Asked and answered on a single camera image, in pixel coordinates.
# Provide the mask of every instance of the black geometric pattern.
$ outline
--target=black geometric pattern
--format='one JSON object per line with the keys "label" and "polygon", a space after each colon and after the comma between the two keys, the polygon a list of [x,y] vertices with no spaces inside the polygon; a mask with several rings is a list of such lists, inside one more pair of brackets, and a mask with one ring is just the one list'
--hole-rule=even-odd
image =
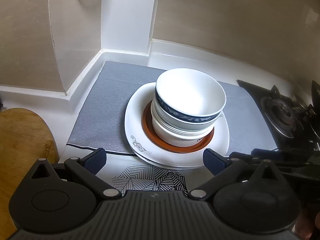
{"label": "black geometric pattern", "polygon": [[114,187],[124,194],[127,190],[168,191],[188,193],[186,181],[177,170],[161,169],[151,164],[128,166],[112,180]]}

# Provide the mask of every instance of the stack of bowls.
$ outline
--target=stack of bowls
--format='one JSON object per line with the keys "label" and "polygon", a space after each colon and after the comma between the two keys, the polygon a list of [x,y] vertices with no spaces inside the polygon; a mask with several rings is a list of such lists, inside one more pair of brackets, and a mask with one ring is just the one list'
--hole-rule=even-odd
{"label": "stack of bowls", "polygon": [[153,128],[171,145],[195,145],[212,131],[226,99],[222,86],[209,75],[188,68],[168,70],[156,82]]}

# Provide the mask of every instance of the black stove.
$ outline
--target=black stove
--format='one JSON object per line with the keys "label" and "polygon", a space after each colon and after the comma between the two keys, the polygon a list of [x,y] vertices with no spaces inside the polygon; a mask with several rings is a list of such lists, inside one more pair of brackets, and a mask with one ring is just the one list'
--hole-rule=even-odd
{"label": "black stove", "polygon": [[312,127],[312,105],[297,104],[291,98],[280,94],[278,88],[271,90],[237,80],[257,104],[279,150],[319,149],[319,138]]}

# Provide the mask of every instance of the gray mat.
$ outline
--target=gray mat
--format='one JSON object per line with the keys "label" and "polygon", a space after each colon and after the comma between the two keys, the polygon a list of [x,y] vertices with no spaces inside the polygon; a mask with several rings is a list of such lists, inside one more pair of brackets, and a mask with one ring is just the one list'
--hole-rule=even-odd
{"label": "gray mat", "polygon": [[[155,82],[164,70],[106,62],[79,113],[69,144],[133,153],[124,132],[124,114],[130,97],[142,85]],[[220,82],[227,103],[223,110],[230,132],[228,153],[249,154],[254,148],[276,144],[258,107],[241,87]]]}

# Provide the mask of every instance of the wooden cutting board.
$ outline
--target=wooden cutting board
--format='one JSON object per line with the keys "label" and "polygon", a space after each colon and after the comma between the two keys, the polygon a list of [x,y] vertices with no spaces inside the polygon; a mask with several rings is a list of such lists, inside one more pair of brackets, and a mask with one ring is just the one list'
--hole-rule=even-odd
{"label": "wooden cutting board", "polygon": [[36,113],[24,108],[0,112],[0,240],[16,231],[8,204],[15,189],[38,158],[58,160],[53,136]]}

